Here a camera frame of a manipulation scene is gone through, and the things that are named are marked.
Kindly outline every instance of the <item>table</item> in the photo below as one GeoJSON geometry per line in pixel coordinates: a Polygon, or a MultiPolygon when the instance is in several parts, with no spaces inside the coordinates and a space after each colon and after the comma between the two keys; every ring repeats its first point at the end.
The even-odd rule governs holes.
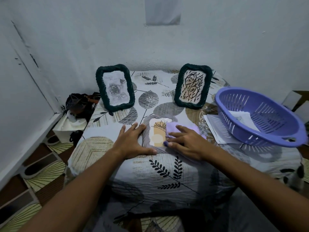
{"type": "MultiPolygon", "coordinates": [[[[130,71],[135,91],[134,106],[110,114],[99,102],[79,141],[83,145],[83,148],[79,148],[82,151],[74,151],[68,161],[72,176],[83,172],[113,145],[123,124],[129,128],[132,123],[140,124],[153,114],[172,116],[184,125],[195,123],[200,133],[216,144],[203,115],[217,113],[214,96],[220,88],[229,84],[217,71],[214,70],[213,74],[205,105],[199,110],[192,110],[177,107],[173,103],[178,77],[176,71],[130,71]],[[147,109],[143,106],[144,99],[152,104],[147,109]]],[[[302,180],[297,176],[297,169],[301,168],[301,156],[296,148],[240,144],[220,146],[237,159],[290,187],[302,187],[302,180]]],[[[211,216],[223,207],[235,189],[235,184],[229,178],[206,162],[194,162],[176,153],[138,156],[124,161],[114,172],[110,178],[108,197],[105,196],[104,203],[100,204],[97,217],[113,226],[113,222],[120,222],[130,213],[198,208],[211,216]],[[155,170],[154,164],[158,167],[162,165],[161,168],[164,167],[170,174],[160,175],[162,172],[158,171],[161,168],[155,170]]]]}

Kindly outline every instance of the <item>person's left arm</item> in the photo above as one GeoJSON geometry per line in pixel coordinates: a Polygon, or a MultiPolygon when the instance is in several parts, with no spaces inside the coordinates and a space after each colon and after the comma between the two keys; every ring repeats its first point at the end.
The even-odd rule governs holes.
{"type": "Polygon", "coordinates": [[[115,169],[126,159],[157,153],[138,144],[146,126],[136,127],[137,123],[125,132],[123,125],[113,148],[57,193],[19,232],[73,232],[84,226],[115,169]]]}

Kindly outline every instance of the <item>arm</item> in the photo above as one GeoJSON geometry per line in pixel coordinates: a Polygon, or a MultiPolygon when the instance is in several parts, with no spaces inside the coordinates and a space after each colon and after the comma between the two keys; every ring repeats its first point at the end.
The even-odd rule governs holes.
{"type": "Polygon", "coordinates": [[[168,146],[195,159],[205,160],[232,179],[280,231],[309,231],[309,200],[278,180],[234,158],[195,131],[177,126],[168,146]]]}
{"type": "Polygon", "coordinates": [[[113,148],[57,193],[20,232],[71,232],[84,226],[115,169],[125,159],[156,154],[155,149],[143,148],[137,143],[138,136],[146,126],[142,124],[136,127],[137,123],[125,132],[123,125],[113,148]]]}

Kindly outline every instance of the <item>gray paper on wall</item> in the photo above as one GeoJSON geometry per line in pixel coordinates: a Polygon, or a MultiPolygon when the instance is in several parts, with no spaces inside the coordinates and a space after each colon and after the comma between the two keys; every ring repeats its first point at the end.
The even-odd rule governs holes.
{"type": "Polygon", "coordinates": [[[146,25],[179,25],[181,0],[145,0],[146,25]]]}

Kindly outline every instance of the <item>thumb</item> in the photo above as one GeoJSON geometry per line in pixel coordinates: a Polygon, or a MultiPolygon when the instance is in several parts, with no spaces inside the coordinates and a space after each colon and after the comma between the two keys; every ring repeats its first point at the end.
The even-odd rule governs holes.
{"type": "Polygon", "coordinates": [[[157,154],[157,150],[154,148],[145,148],[145,147],[140,147],[138,149],[138,154],[139,155],[147,155],[147,156],[152,156],[157,154]]]}
{"type": "Polygon", "coordinates": [[[182,153],[187,152],[187,150],[189,150],[189,148],[184,147],[184,146],[182,146],[182,145],[180,145],[179,143],[176,143],[176,142],[169,142],[168,147],[172,148],[174,150],[177,150],[179,152],[182,152],[182,153]]]}

